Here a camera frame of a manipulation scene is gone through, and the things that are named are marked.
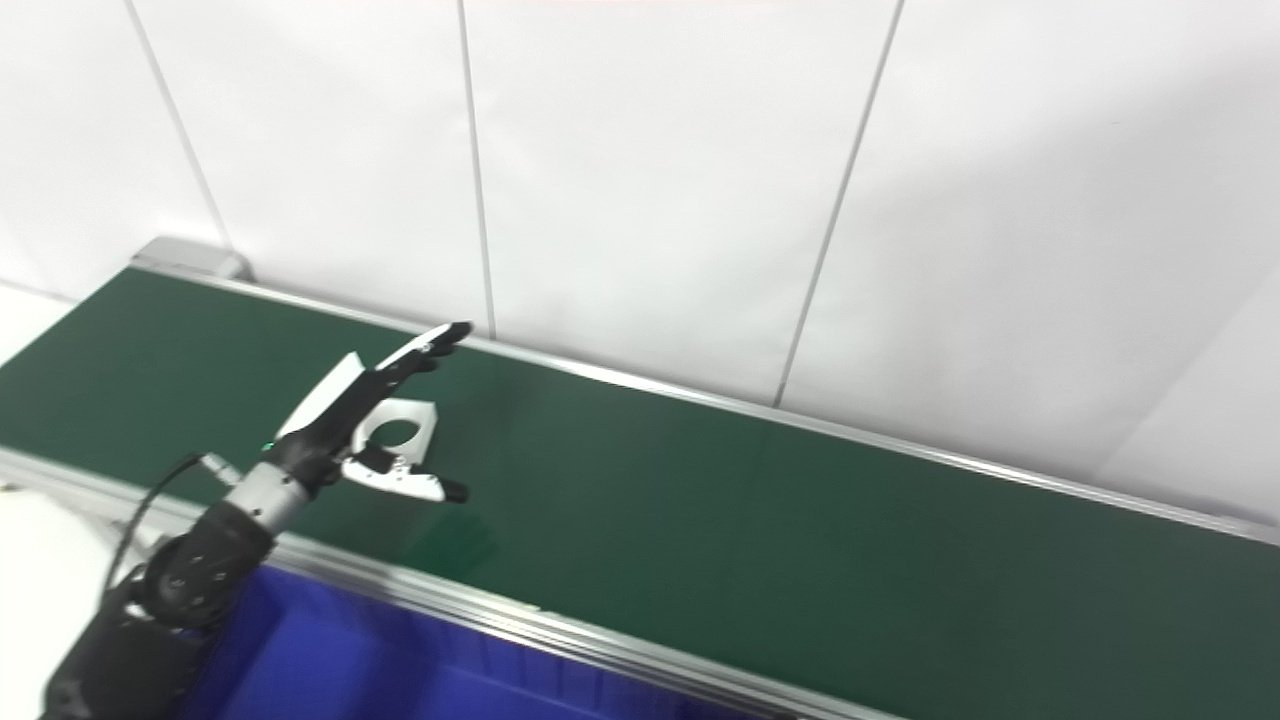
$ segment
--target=robotic arm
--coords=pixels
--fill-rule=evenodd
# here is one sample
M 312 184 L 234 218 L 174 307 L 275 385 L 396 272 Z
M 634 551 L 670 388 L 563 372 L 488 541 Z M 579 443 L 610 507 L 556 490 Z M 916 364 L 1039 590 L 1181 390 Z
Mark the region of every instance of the robotic arm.
M 323 488 L 347 478 L 436 502 L 467 488 L 421 471 L 397 448 L 369 442 L 366 419 L 398 407 L 389 396 L 453 351 L 470 323 L 434 328 L 374 369 L 348 354 L 294 409 L 239 483 L 191 530 L 165 543 L 109 591 L 54 673 L 44 720 L 160 720 L 191 688 L 244 579 Z

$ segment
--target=white plastic part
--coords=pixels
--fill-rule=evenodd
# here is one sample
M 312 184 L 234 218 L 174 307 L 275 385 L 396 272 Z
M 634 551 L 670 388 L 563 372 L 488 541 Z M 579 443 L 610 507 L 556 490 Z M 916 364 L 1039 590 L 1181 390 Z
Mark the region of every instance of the white plastic part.
M 431 442 L 431 433 L 435 432 L 435 404 L 419 400 L 401 400 L 389 397 L 378 404 L 367 418 L 356 425 L 356 432 L 351 436 L 352 454 L 360 452 L 369 445 L 374 430 L 385 423 L 404 420 L 417 425 L 417 432 L 407 441 L 387 447 L 388 452 L 396 454 L 396 461 L 387 473 L 378 473 L 348 457 L 342 464 L 342 475 L 351 482 L 369 486 L 383 492 L 393 492 L 408 497 L 440 502 L 444 500 L 444 488 L 435 475 L 416 475 L 410 473 L 410 468 L 422 461 L 426 456 L 426 446 Z
M 325 375 L 302 402 L 293 409 L 289 418 L 284 420 L 280 429 L 276 430 L 275 438 L 279 439 L 293 430 L 302 429 L 310 425 L 316 418 L 320 416 L 335 400 L 342 395 L 342 391 L 347 389 L 351 383 L 356 382 L 356 378 L 365 372 L 365 364 L 360 361 L 360 355 L 355 352 L 348 352 L 338 361 L 329 374 Z
M 435 475 L 415 475 L 408 471 L 408 464 L 403 461 L 397 461 L 389 473 L 383 474 L 375 473 L 370 468 L 348 457 L 342 462 L 342 477 L 353 483 L 383 492 L 430 500 L 431 502 L 444 501 L 444 487 L 440 484 L 439 478 Z
M 390 355 L 388 355 L 385 360 L 383 360 L 381 363 L 378 364 L 376 369 L 378 370 L 385 369 L 388 365 L 390 365 L 392 363 L 394 363 L 394 361 L 399 360 L 402 356 L 404 356 L 406 352 L 411 352 L 413 350 L 426 350 L 426 346 L 431 345 L 431 341 L 434 341 L 435 338 L 438 338 L 442 334 L 444 334 L 444 331 L 447 331 L 447 329 L 449 329 L 452 327 L 453 327 L 452 323 L 445 323 L 443 325 L 436 325 L 436 327 L 426 331 L 425 333 L 415 337 L 413 340 L 411 340 L 411 341 L 406 342 L 404 345 L 399 346 L 399 350 L 397 350 L 396 352 L 392 352 Z
M 356 425 L 356 432 L 351 434 L 351 451 L 355 454 L 364 450 L 374 430 L 396 420 L 413 423 L 417 425 L 417 432 L 397 446 L 388 446 L 387 450 L 399 455 L 410 465 L 421 462 L 426 457 L 426 446 L 431 442 L 431 433 L 435 432 L 434 402 L 398 397 L 388 397 L 379 402 L 378 407 L 374 407 L 374 411 Z

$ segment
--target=blue container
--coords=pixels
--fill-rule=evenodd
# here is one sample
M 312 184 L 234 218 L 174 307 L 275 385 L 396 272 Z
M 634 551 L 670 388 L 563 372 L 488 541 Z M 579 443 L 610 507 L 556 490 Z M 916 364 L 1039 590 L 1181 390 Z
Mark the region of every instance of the blue container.
M 183 720 L 745 720 L 701 700 L 264 568 Z

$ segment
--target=white wall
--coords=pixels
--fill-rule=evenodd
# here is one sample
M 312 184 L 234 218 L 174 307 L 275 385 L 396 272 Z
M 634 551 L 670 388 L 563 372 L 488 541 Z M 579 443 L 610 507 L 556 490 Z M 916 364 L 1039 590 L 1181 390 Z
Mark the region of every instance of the white wall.
M 896 0 L 134 1 L 0 8 L 3 281 L 77 299 L 196 236 L 274 286 L 1280 516 L 1271 3 L 906 0 L 893 32 Z

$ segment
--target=panel seam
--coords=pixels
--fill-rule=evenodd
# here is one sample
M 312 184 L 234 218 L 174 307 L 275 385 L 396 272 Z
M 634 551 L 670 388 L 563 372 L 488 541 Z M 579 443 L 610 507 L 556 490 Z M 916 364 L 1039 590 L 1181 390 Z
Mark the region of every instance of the panel seam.
M 498 340 L 498 320 L 493 306 L 493 272 L 489 266 L 489 225 L 485 219 L 484 179 L 480 176 L 480 133 L 476 129 L 476 102 L 471 82 L 471 45 L 467 38 L 466 1 L 457 0 L 458 32 L 462 40 L 462 85 L 467 100 L 467 129 L 471 133 L 471 178 L 475 182 L 476 229 L 480 234 L 480 270 L 484 278 L 484 306 L 489 320 L 489 340 Z
M 124 0 L 124 8 L 129 14 L 129 22 L 133 23 L 133 31 L 138 36 L 138 44 L 142 46 L 142 54 L 147 58 L 147 65 L 151 68 L 151 76 L 156 81 L 156 88 L 160 91 L 160 99 L 164 101 L 165 109 L 169 111 L 169 119 L 173 122 L 173 127 L 178 132 L 178 140 L 182 143 L 182 152 L 186 155 L 187 164 L 191 165 L 191 172 L 196 177 L 196 184 L 200 187 L 200 195 L 205 201 L 205 208 L 209 210 L 209 214 L 214 220 L 214 225 L 218 228 L 218 238 L 221 241 L 225 250 L 236 252 L 236 247 L 232 245 L 230 233 L 227 232 L 227 223 L 223 222 L 223 214 L 218 210 L 218 202 L 214 200 L 214 191 L 209 186 L 209 179 L 205 177 L 205 170 L 200 165 L 200 159 L 196 156 L 196 149 L 191 143 L 191 136 L 187 135 L 187 126 L 183 124 L 182 115 L 178 113 L 178 104 L 174 101 L 173 94 L 169 91 L 169 83 L 164 78 L 164 72 L 160 69 L 160 60 L 156 58 L 155 49 L 151 47 L 151 40 L 147 37 L 147 31 L 142 26 L 142 17 L 138 15 L 138 9 L 133 6 L 133 0 Z
M 1160 395 L 1157 395 L 1146 407 L 1142 416 L 1134 420 L 1133 424 L 1129 425 L 1124 437 L 1107 450 L 1107 454 L 1101 461 L 1094 464 L 1093 469 L 1088 473 L 1088 478 L 1091 480 L 1102 482 L 1105 479 L 1103 473 L 1106 473 L 1107 468 L 1129 447 L 1129 443 L 1138 437 L 1138 433 L 1142 432 L 1147 421 L 1160 411 L 1165 402 L 1169 401 L 1169 397 L 1178 389 L 1178 386 L 1187 380 L 1187 377 L 1192 374 L 1201 360 L 1219 343 L 1220 340 L 1222 340 L 1222 336 L 1231 329 L 1231 324 L 1235 323 L 1235 320 L 1239 319 L 1245 310 L 1248 310 L 1249 305 L 1262 295 L 1262 291 L 1266 290 L 1267 284 L 1276 277 L 1277 273 L 1280 273 L 1280 263 L 1274 264 L 1270 270 L 1263 273 L 1262 279 L 1260 279 L 1257 284 L 1254 284 L 1253 288 L 1244 296 L 1244 299 L 1235 305 L 1231 313 L 1224 315 L 1225 319 L 1217 329 L 1208 333 L 1208 336 L 1201 341 L 1196 350 L 1179 368 L 1178 374 L 1165 383 L 1165 386 L 1160 389 Z
M 0 278 L 0 287 L 6 287 L 9 290 L 15 290 L 18 292 L 26 292 L 28 295 L 36 295 L 38 297 L 44 297 L 44 299 L 47 299 L 47 300 L 56 300 L 59 302 L 69 302 L 72 305 L 78 305 L 79 304 L 79 300 L 76 300 L 74 297 L 69 297 L 67 295 L 61 295 L 59 292 L 54 292 L 54 291 L 50 291 L 50 290 L 41 290 L 38 287 L 31 287 L 31 286 L 28 286 L 26 283 L 10 281 L 10 279 L 6 279 L 6 278 Z
M 795 364 L 796 351 L 800 348 L 800 337 L 804 334 L 805 323 L 809 320 L 809 309 L 813 305 L 813 296 L 818 290 L 818 281 L 822 277 L 822 268 L 827 261 L 827 251 L 831 250 L 831 238 L 836 233 L 836 223 L 840 220 L 840 210 L 845 202 L 845 193 L 849 191 L 849 178 L 854 174 L 854 163 L 858 160 L 858 151 L 863 145 L 863 136 L 867 133 L 867 122 L 870 119 L 872 106 L 876 104 L 876 92 L 879 90 L 881 77 L 884 74 L 884 65 L 888 63 L 888 53 L 893 46 L 893 36 L 897 33 L 897 23 L 902 17 L 902 8 L 906 0 L 897 0 L 893 6 L 893 15 L 888 22 L 888 31 L 884 36 L 884 45 L 881 47 L 879 59 L 876 63 L 876 72 L 872 74 L 872 85 L 867 94 L 867 102 L 863 105 L 861 117 L 858 120 L 858 131 L 854 133 L 854 143 L 849 150 L 849 160 L 845 163 L 845 174 L 840 179 L 836 190 L 836 202 L 831 209 L 831 218 L 827 220 L 827 229 L 818 247 L 818 258 L 814 261 L 813 275 L 809 278 L 809 287 L 805 291 L 804 302 L 800 305 L 800 316 L 796 319 L 795 334 L 791 337 L 791 346 L 787 350 L 787 359 L 782 365 L 782 377 L 778 380 L 778 392 L 773 396 L 773 407 L 782 406 L 782 396 L 787 389 L 787 380 L 791 379 L 791 366 Z
M 9 279 L 5 277 L 0 277 L 0 284 L 6 284 L 9 287 L 13 287 L 14 290 L 22 290 L 37 295 L 45 295 L 54 300 L 69 300 L 72 302 L 79 302 L 78 300 L 74 300 L 70 296 L 61 295 L 59 292 L 61 283 L 55 282 L 55 275 L 54 273 L 49 272 L 49 268 L 45 266 L 44 259 L 38 258 L 38 254 L 35 250 L 32 250 L 29 245 L 27 245 L 27 240 L 22 234 L 19 234 L 18 231 L 13 229 L 13 227 L 10 227 L 8 220 L 5 220 L 4 213 L 0 213 L 0 237 L 3 237 L 4 234 L 8 234 L 9 237 L 13 238 L 14 247 L 19 258 L 31 264 L 31 269 L 35 270 L 37 281 L 42 282 L 49 290 L 27 286 L 26 283 Z

